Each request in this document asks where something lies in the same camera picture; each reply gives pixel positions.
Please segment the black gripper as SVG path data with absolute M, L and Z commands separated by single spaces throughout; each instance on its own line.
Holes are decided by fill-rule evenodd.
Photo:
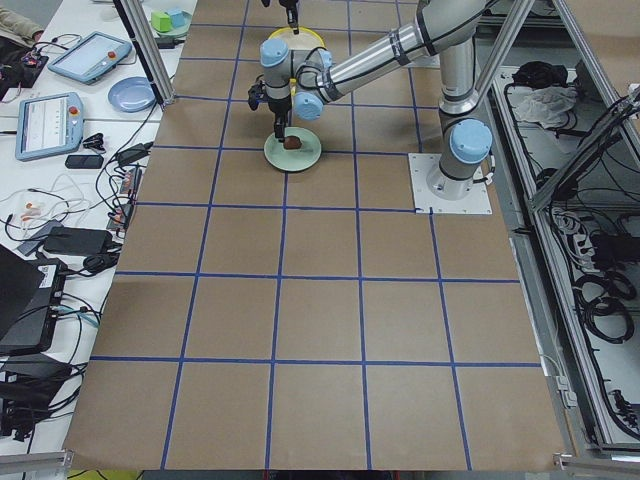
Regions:
M 287 23 L 294 34 L 299 33 L 298 9 L 293 7 L 286 8 Z M 278 141 L 284 141 L 286 137 L 287 119 L 292 109 L 292 101 L 290 97 L 267 100 L 269 110 L 274 114 L 274 137 Z

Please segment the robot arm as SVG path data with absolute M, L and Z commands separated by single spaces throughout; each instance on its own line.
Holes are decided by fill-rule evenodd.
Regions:
M 457 116 L 473 110 L 480 100 L 474 36 L 487 8 L 485 1 L 421 1 L 414 20 L 339 63 L 323 46 L 295 48 L 281 37 L 265 40 L 263 73 L 248 103 L 257 109 L 264 102 L 274 116 L 263 147 L 266 160 L 285 172 L 310 168 L 320 159 L 320 141 L 311 131 L 290 126 L 290 116 L 316 120 L 326 105 L 421 57 L 439 60 L 440 111 Z
M 278 3 L 285 9 L 289 28 L 297 35 L 299 33 L 298 0 L 279 0 Z

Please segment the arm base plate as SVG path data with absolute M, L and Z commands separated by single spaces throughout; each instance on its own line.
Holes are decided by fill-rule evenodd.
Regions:
M 491 215 L 493 213 L 482 167 L 472 178 L 452 180 L 440 170 L 441 155 L 409 153 L 409 173 L 418 214 Z

